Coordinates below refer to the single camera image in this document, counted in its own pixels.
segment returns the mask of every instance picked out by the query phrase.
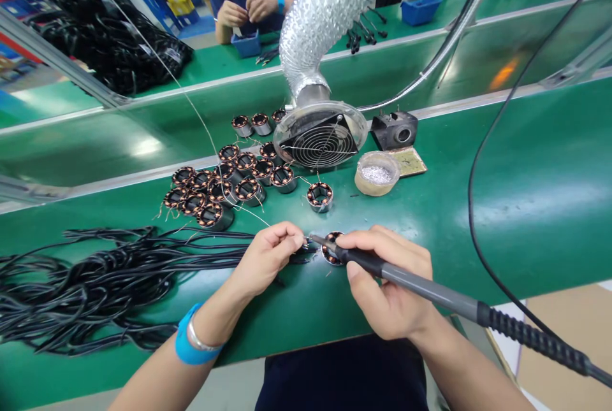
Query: hand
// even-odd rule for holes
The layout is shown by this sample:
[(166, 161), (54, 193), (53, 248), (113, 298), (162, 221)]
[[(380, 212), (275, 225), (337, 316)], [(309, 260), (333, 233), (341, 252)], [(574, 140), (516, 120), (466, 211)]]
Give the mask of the hand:
[(289, 257), (304, 244), (304, 233), (293, 223), (283, 222), (262, 229), (245, 252), (227, 286), (252, 298), (268, 288)]
[(248, 19), (247, 10), (229, 0), (223, 2), (217, 13), (218, 23), (226, 27), (242, 27)]
[[(355, 231), (336, 239), (345, 249), (373, 250), (379, 257), (407, 271), (432, 279), (432, 260), (427, 249), (399, 234), (375, 225), (370, 231)], [(435, 320), (434, 305), (391, 282), (382, 287), (359, 264), (347, 263), (346, 273), (355, 301), (372, 329), (385, 340), (410, 338)]]
[(247, 11), (252, 23), (266, 19), (279, 10), (279, 0), (247, 0)]

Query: silver ducting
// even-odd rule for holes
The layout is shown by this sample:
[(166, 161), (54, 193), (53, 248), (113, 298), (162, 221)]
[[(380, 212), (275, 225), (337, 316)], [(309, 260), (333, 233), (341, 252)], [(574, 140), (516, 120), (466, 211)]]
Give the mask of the silver ducting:
[[(353, 26), (353, 21), (370, 0), (295, 0), (280, 33), (280, 63), (298, 106), (310, 100), (300, 99), (306, 86), (329, 86), (319, 71), (321, 58)], [(321, 100), (321, 88), (308, 93)]]

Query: fan grille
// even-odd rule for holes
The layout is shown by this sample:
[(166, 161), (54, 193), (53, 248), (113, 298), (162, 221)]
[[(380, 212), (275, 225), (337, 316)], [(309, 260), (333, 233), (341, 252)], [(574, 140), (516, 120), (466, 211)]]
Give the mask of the fan grille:
[(283, 142), (281, 147), (304, 167), (326, 168), (340, 164), (357, 153), (355, 140), (342, 115), (326, 120)]

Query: blue wristband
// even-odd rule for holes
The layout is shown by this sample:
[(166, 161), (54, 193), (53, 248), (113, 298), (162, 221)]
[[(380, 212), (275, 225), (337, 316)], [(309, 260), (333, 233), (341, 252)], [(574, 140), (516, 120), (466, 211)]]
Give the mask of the blue wristband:
[(196, 349), (189, 342), (189, 337), (187, 336), (187, 327), (189, 322), (191, 321), (191, 317), (196, 313), (198, 309), (202, 307), (202, 303), (196, 304), (191, 308), (191, 310), (183, 317), (183, 319), (178, 323), (178, 331), (177, 331), (177, 341), (175, 342), (175, 350), (177, 351), (178, 358), (186, 364), (190, 365), (201, 365), (205, 364), (213, 359), (215, 359), (223, 345), (220, 345), (215, 350), (200, 350)]
[(279, 14), (283, 14), (285, 11), (285, 0), (279, 0)]

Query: silver bracelet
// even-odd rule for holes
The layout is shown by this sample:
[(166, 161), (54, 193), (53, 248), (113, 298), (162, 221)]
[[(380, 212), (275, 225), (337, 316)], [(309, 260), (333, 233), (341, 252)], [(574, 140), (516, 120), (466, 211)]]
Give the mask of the silver bracelet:
[(211, 347), (209, 345), (204, 344), (202, 341), (200, 341), (198, 339), (198, 336), (196, 335), (196, 330), (193, 328), (193, 317), (195, 316), (192, 315), (191, 318), (189, 319), (189, 324), (187, 325), (187, 337), (189, 339), (189, 341), (191, 342), (191, 344), (198, 350), (204, 350), (205, 352), (214, 352), (215, 350), (219, 350), (221, 349), (221, 346), (217, 346), (217, 347)]

